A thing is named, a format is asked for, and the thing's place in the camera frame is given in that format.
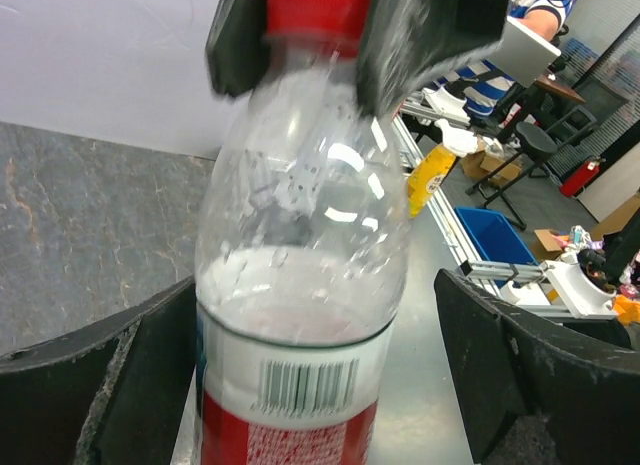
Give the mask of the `red cap water bottle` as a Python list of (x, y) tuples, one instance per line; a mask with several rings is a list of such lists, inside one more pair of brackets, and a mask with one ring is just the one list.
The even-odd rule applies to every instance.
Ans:
[(336, 45), (274, 36), (195, 251), (197, 464), (363, 464), (407, 276), (391, 124)]

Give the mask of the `person in striped shirt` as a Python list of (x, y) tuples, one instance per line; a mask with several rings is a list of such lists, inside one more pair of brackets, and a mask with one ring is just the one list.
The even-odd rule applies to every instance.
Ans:
[(467, 123), (486, 118), (516, 83), (529, 86), (560, 55), (551, 43), (576, 0), (510, 0), (498, 49), (490, 56), (435, 81), (425, 95), (448, 117)]

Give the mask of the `red fire extinguisher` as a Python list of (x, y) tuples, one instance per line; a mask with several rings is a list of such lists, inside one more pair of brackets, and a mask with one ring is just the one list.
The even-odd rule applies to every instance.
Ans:
[(577, 196), (599, 174), (604, 162), (605, 159), (600, 156), (587, 159), (563, 182), (559, 188), (560, 193), (565, 197)]

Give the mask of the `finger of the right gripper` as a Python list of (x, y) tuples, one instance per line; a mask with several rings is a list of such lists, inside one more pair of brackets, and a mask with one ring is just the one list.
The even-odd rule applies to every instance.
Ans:
[(219, 0), (205, 45), (211, 88), (237, 98), (253, 90), (271, 59), (267, 0)]
[(407, 96), (499, 48), (510, 0), (372, 0), (357, 56), (364, 116), (385, 116)]

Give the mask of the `black stool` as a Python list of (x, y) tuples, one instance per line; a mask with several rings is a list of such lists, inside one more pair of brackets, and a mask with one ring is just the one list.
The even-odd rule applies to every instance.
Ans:
[[(516, 125), (514, 135), (519, 140), (520, 148), (515, 152), (514, 155), (509, 157), (496, 169), (490, 171), (482, 179), (475, 182), (470, 188), (466, 190), (466, 194), (472, 195), (475, 193), (479, 193), (484, 199), (484, 202), (481, 205), (481, 208), (483, 209), (488, 209), (489, 205), (492, 202), (497, 199), (501, 199), (512, 215), (511, 218), (508, 218), (509, 223), (515, 226), (520, 231), (525, 231), (527, 229), (527, 224), (506, 196), (506, 191), (509, 190), (513, 185), (518, 183), (520, 180), (522, 180), (536, 167), (539, 167), (546, 163), (558, 151), (559, 146), (546, 131), (534, 124), (527, 122), (518, 123)], [(526, 156), (529, 159), (529, 166), (521, 169), (514, 178), (510, 178), (506, 184), (498, 186), (493, 193), (488, 195), (483, 190), (483, 187), (485, 185), (488, 185), (493, 177), (497, 176), (509, 165), (514, 164), (522, 156)]]

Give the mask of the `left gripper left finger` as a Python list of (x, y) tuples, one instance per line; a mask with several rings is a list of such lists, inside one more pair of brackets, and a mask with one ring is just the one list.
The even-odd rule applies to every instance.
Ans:
[(187, 278), (2, 356), (2, 463), (170, 463), (195, 348), (195, 284)]

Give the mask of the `yellow spray bottle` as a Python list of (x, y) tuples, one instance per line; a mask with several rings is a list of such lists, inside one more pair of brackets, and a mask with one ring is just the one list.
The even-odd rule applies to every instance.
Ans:
[(414, 168), (407, 180), (410, 218), (420, 214), (456, 163), (478, 148), (472, 131), (452, 127), (443, 118), (436, 120), (435, 126), (442, 133), (441, 142)]

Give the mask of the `red bottle cap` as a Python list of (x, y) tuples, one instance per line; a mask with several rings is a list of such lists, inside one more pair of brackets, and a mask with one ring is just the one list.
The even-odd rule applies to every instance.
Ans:
[(357, 55), (371, 0), (267, 0), (266, 33)]

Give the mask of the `blue plastic bin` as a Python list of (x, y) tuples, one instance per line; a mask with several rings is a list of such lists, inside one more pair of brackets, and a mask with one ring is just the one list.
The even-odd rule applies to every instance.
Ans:
[(470, 207), (455, 207), (454, 212), (479, 255), (478, 260), (460, 265), (465, 277), (493, 281), (498, 288), (508, 279), (527, 283), (543, 277), (535, 257), (502, 213)]

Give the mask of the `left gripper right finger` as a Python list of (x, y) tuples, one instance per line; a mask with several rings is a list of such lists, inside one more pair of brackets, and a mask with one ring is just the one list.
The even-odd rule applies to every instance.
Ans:
[(434, 291), (469, 449), (540, 414), (564, 464), (639, 461), (639, 354), (513, 306), (445, 269)]

